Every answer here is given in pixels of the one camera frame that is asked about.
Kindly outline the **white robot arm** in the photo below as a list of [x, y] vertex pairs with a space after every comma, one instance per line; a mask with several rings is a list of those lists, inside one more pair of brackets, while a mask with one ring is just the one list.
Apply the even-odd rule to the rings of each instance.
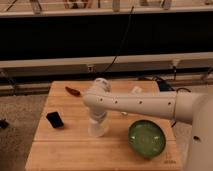
[[213, 171], [213, 94], [194, 92], [111, 92], [97, 78], [83, 95], [90, 118], [100, 124], [108, 110], [174, 119], [192, 125], [185, 171]]

